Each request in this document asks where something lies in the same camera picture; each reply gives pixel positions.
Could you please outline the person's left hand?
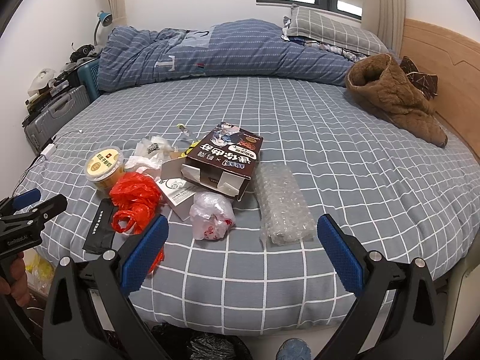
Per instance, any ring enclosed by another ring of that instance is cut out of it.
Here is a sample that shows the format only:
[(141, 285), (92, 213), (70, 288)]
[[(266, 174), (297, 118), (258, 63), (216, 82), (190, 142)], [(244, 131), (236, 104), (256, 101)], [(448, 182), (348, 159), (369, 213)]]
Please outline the person's left hand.
[(1, 278), (1, 295), (11, 295), (19, 307), (25, 307), (30, 301), (28, 278), (24, 264), (24, 253), (20, 252), (9, 267), (13, 284)]

